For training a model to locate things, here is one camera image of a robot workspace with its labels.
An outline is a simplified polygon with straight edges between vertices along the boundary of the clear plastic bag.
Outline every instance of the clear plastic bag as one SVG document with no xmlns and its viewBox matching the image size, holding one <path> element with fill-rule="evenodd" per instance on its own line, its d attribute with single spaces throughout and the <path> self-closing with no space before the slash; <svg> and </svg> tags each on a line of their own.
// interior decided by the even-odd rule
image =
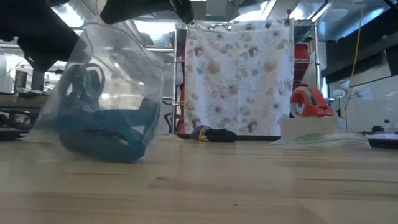
<svg viewBox="0 0 398 224">
<path fill-rule="evenodd" d="M 364 135 L 346 129 L 335 128 L 333 133 L 317 133 L 280 139 L 269 144 L 274 149 L 354 148 L 370 149 Z"/>
<path fill-rule="evenodd" d="M 74 153 L 134 162 L 157 134 L 163 68 L 121 24 L 91 22 L 33 131 L 56 133 Z"/>
</svg>

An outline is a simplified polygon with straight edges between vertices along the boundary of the yellow cable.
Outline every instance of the yellow cable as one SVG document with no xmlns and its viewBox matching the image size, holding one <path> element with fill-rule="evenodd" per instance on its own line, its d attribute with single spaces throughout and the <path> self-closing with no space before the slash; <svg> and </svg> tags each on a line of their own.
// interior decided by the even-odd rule
<svg viewBox="0 0 398 224">
<path fill-rule="evenodd" d="M 359 20 L 359 29 L 358 29 L 358 37 L 356 40 L 356 49 L 355 49 L 355 59 L 354 59 L 354 64 L 353 64 L 353 71 L 351 72 L 351 77 L 349 78 L 349 87 L 351 86 L 351 79 L 354 76 L 354 72 L 355 72 L 355 66 L 356 66 L 356 61 L 358 59 L 358 48 L 359 48 L 359 40 L 361 38 L 361 28 L 362 28 L 362 19 L 363 19 L 363 5 L 364 5 L 365 0 L 362 0 L 362 9 L 361 9 L 361 19 Z"/>
</svg>

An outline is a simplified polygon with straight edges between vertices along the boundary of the red tape dispenser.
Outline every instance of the red tape dispenser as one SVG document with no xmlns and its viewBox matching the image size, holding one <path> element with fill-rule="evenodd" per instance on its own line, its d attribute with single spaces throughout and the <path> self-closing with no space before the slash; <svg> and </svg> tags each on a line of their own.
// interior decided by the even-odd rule
<svg viewBox="0 0 398 224">
<path fill-rule="evenodd" d="M 301 86 L 293 91 L 290 112 L 295 118 L 333 116 L 333 110 L 326 104 L 322 93 L 310 86 Z"/>
</svg>

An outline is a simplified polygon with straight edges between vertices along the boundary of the light wood surface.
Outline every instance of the light wood surface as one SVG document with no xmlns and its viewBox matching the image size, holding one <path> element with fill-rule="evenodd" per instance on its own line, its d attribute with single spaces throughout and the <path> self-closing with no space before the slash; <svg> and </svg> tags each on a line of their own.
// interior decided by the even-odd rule
<svg viewBox="0 0 398 224">
<path fill-rule="evenodd" d="M 0 143 L 1 223 L 398 222 L 398 151 L 159 141 L 135 164 Z"/>
</svg>

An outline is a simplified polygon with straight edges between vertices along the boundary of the white patterned curtain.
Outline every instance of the white patterned curtain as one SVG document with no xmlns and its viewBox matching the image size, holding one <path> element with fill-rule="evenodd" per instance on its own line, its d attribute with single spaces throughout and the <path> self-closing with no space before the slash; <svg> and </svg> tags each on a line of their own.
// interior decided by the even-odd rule
<svg viewBox="0 0 398 224">
<path fill-rule="evenodd" d="M 289 117 L 294 20 L 188 28 L 185 132 L 199 125 L 239 135 L 279 136 Z"/>
</svg>

